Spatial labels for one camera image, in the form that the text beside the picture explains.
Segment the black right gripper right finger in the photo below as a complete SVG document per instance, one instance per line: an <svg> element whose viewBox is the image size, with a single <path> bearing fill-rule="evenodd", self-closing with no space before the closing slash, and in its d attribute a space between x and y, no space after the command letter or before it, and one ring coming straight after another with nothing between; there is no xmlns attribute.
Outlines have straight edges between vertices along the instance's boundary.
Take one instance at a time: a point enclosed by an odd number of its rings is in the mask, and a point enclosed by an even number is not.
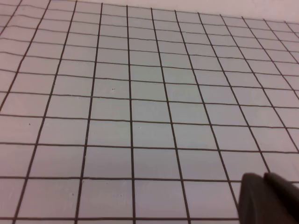
<svg viewBox="0 0 299 224"><path fill-rule="evenodd" d="M266 173L263 178L272 187L284 208L299 223L299 188L275 173Z"/></svg>

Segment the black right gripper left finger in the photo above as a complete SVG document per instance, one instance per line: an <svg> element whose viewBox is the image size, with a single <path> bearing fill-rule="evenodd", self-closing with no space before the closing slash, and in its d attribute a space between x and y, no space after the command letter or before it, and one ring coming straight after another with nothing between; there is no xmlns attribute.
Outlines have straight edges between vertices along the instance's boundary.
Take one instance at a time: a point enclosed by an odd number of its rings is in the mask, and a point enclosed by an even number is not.
<svg viewBox="0 0 299 224"><path fill-rule="evenodd" d="M265 206L268 193L269 187L261 176L254 173L243 175L238 203L238 215L241 224L266 223Z"/></svg>

